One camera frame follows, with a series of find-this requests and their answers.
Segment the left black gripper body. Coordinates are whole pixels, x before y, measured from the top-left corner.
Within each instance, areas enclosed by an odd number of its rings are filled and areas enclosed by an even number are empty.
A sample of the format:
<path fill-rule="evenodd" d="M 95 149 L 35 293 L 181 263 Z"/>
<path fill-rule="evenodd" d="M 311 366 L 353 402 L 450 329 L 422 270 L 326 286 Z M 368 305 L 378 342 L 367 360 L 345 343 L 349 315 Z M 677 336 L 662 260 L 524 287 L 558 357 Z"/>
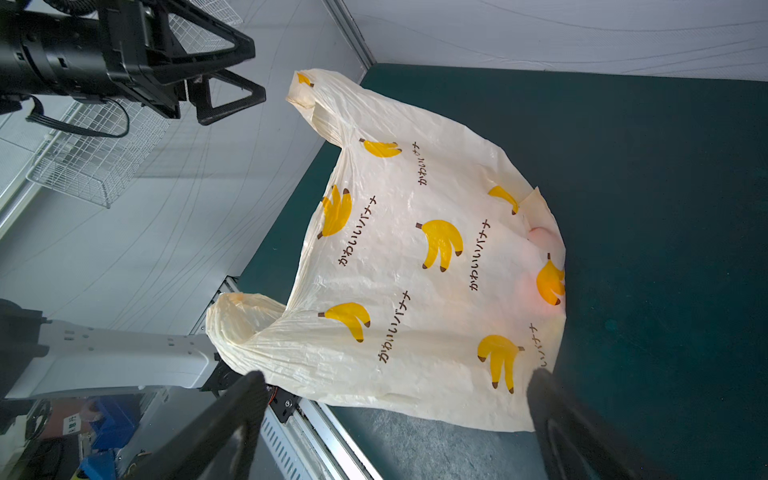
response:
<path fill-rule="evenodd" d="M 161 116 L 180 116 L 180 43 L 170 18 L 177 1 L 52 1 L 53 13 L 26 1 L 1 4 L 1 111 L 42 95 L 82 103 L 124 99 Z"/>

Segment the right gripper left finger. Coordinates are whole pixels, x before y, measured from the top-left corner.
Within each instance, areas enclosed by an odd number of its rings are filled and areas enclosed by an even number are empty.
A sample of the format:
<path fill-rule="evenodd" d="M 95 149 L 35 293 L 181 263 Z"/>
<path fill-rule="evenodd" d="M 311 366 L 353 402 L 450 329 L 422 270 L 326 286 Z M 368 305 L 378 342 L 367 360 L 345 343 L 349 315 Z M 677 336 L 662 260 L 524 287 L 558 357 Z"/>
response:
<path fill-rule="evenodd" d="M 264 376 L 252 371 L 126 477 L 247 479 L 267 406 Z"/>

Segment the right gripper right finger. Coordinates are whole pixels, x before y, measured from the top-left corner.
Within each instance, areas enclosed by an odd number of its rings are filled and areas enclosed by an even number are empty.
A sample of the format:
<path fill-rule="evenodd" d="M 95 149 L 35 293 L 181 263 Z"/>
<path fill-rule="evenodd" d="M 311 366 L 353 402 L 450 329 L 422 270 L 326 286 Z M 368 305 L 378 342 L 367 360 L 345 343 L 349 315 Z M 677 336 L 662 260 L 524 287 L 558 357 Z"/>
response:
<path fill-rule="evenodd" d="M 527 401 L 550 479 L 652 479 L 654 466 L 549 371 L 534 371 Z"/>

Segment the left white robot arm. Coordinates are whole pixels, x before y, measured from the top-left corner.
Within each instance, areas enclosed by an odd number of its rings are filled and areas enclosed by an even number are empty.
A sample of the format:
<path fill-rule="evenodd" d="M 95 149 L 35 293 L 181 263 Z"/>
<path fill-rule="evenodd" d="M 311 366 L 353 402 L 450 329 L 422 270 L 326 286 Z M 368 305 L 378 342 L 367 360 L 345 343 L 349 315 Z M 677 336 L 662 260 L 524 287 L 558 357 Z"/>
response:
<path fill-rule="evenodd" d="M 1 5 L 1 110 L 44 95 L 83 103 L 133 101 L 168 119 L 187 101 L 204 126 L 263 103 L 236 74 L 253 40 L 187 1 L 61 1 L 52 13 Z M 124 394 L 204 386 L 216 369 L 201 336 L 146 334 L 50 320 L 1 304 L 5 400 Z"/>

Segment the cream plastic banana bag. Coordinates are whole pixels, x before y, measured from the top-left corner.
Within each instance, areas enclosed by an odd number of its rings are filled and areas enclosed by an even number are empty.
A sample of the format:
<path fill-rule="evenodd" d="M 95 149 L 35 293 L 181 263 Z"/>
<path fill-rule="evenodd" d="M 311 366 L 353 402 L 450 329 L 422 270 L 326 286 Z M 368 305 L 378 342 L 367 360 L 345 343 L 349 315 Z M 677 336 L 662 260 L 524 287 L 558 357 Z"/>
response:
<path fill-rule="evenodd" d="M 220 357 L 327 405 L 531 430 L 527 388 L 566 323 L 566 249 L 540 191 L 464 125 L 339 73 L 297 72 L 288 100 L 341 152 L 288 301 L 208 310 Z"/>

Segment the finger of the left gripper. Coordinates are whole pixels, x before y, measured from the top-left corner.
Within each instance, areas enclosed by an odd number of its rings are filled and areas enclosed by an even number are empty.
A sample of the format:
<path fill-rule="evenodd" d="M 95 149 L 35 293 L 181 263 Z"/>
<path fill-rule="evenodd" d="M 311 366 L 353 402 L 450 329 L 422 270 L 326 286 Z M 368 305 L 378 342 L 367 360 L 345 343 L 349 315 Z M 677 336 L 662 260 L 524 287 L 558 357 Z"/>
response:
<path fill-rule="evenodd" d="M 157 1 L 157 10 L 175 14 L 232 44 L 224 50 L 210 52 L 169 53 L 152 67 L 160 84 L 173 84 L 203 74 L 212 74 L 255 57 L 253 40 L 187 1 Z"/>
<path fill-rule="evenodd" d="M 197 122 L 210 126 L 266 101 L 266 89 L 229 70 L 204 74 L 185 81 L 188 101 Z"/>

